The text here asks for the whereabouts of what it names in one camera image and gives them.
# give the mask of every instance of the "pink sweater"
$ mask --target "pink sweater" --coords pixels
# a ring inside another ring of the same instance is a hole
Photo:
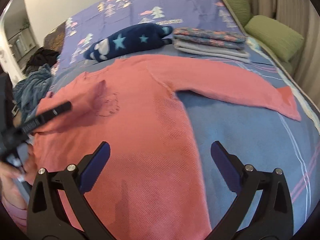
[[[12,205],[7,199],[2,196],[2,204],[15,224],[24,233],[27,232],[27,210],[19,209]]]
[[[66,100],[73,110],[37,131],[38,167],[63,170],[102,141],[110,144],[111,157],[85,197],[119,240],[203,240],[211,231],[199,153],[178,90],[300,120],[289,87],[276,89],[224,63],[163,55],[118,59],[42,99],[38,113]]]

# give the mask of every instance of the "curtain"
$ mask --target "curtain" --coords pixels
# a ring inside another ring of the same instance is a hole
[[[293,78],[320,107],[320,16],[310,0],[277,0],[276,19],[300,33],[304,45],[290,60]]]
[[[293,78],[320,108],[320,17],[311,2],[308,12],[306,44]]]

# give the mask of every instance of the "crumpled blue blanket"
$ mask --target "crumpled blue blanket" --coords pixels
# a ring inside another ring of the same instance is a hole
[[[49,64],[44,64],[38,71],[32,72],[26,79],[21,80],[12,90],[13,98],[21,111],[21,122],[28,116],[45,97],[52,84]]]

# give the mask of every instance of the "black clamp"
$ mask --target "black clamp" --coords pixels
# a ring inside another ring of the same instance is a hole
[[[229,189],[236,192],[227,213],[205,240],[288,240],[293,236],[293,213],[289,189],[280,168],[272,173],[243,165],[219,142],[211,155]],[[32,188],[28,207],[27,235],[32,240],[115,240],[97,218],[83,194],[92,189],[110,156],[103,142],[78,165],[64,171],[47,172],[41,168]],[[84,231],[73,228],[62,206],[58,190],[64,190]],[[257,190],[263,190],[250,225],[237,231]]]

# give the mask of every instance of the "metal screw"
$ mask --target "metal screw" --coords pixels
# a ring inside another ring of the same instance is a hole
[[[74,164],[70,164],[68,167],[67,167],[67,170],[68,171],[74,171],[76,169],[76,166]]]
[[[41,175],[41,174],[44,174],[45,173],[45,168],[41,168],[39,169],[38,173]]]
[[[247,164],[246,166],[245,166],[245,170],[246,171],[253,171],[253,166],[251,165],[251,164]]]
[[[281,175],[283,171],[280,168],[276,168],[276,174]]]

